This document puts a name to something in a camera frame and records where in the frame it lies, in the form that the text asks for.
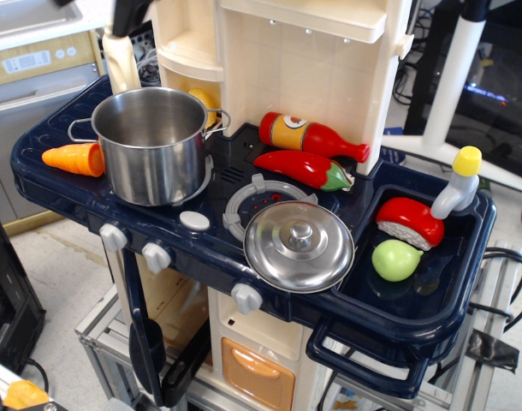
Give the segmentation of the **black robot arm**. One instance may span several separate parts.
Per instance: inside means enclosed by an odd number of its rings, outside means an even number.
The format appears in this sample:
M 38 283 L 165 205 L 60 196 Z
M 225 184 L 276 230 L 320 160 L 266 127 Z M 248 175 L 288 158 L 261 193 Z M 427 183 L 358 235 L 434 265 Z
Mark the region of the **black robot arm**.
M 136 30 L 148 18 L 152 1 L 55 1 L 62 9 L 76 5 L 82 17 L 65 24 L 65 33 L 78 33 L 86 30 L 105 28 L 114 25 L 117 37 L 125 37 Z

